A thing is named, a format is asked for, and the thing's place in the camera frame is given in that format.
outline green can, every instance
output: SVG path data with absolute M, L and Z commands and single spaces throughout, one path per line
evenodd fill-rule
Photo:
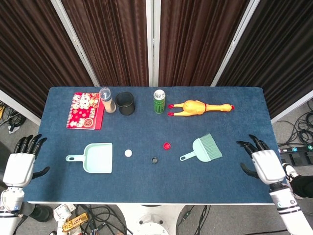
M 165 92 L 163 90 L 156 90 L 153 94 L 155 112 L 162 114 L 165 110 Z

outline brown curtain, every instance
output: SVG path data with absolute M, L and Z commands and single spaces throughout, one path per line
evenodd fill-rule
M 160 86 L 209 86 L 247 0 L 163 0 Z
M 218 86 L 262 87 L 273 118 L 313 90 L 313 1 L 262 0 Z
M 92 86 L 51 2 L 0 1 L 0 89 L 41 116 L 49 88 Z
M 63 0 L 102 86 L 148 86 L 145 0 Z

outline black plastic cup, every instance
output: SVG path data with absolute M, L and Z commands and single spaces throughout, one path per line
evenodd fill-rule
M 130 92 L 119 93 L 115 101 L 121 114 L 130 115 L 135 111 L 134 97 Z

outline mint green dustpan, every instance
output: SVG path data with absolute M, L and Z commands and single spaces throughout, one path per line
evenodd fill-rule
M 88 173 L 112 173 L 112 143 L 91 143 L 83 155 L 68 155 L 68 162 L 83 162 Z

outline red notebook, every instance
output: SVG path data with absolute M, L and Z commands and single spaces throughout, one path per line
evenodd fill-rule
M 103 113 L 99 93 L 77 92 L 70 106 L 67 129 L 100 130 Z

